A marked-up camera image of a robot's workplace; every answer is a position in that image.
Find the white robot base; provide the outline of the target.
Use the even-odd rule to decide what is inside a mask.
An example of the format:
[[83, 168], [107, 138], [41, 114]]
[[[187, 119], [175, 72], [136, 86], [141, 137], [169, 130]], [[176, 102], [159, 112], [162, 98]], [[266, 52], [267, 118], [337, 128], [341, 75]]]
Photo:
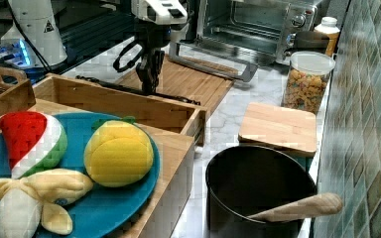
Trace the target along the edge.
[[14, 54], [8, 63], [20, 69], [51, 67], [67, 59], [51, 0], [7, 0], [13, 26], [1, 38]]

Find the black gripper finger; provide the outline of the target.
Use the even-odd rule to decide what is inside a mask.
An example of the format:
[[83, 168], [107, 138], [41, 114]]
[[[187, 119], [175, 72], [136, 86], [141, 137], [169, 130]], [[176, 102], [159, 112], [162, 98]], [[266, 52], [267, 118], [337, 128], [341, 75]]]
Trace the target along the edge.
[[151, 92], [155, 93], [159, 84], [159, 74], [162, 70], [165, 52], [162, 50], [155, 50], [151, 57], [151, 75], [153, 77], [151, 82]]
[[136, 66], [136, 72], [142, 82], [142, 91], [145, 94], [151, 94], [153, 92], [151, 69], [145, 63], [139, 62]]

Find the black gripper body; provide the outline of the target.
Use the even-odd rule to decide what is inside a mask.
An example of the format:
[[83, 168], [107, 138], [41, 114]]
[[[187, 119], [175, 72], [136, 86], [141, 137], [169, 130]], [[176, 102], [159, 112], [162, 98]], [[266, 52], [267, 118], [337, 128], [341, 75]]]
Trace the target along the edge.
[[134, 22], [134, 42], [141, 47], [135, 60], [143, 56], [149, 57], [155, 63], [162, 63], [165, 47], [171, 40], [171, 26], [157, 25], [152, 22], [136, 20]]

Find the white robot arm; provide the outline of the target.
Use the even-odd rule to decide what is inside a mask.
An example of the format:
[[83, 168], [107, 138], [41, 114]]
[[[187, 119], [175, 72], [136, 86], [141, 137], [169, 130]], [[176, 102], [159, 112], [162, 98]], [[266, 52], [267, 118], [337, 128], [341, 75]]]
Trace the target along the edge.
[[156, 91], [165, 52], [163, 47], [186, 37], [189, 13], [180, 0], [131, 0], [134, 41], [141, 47], [136, 72], [146, 94]]

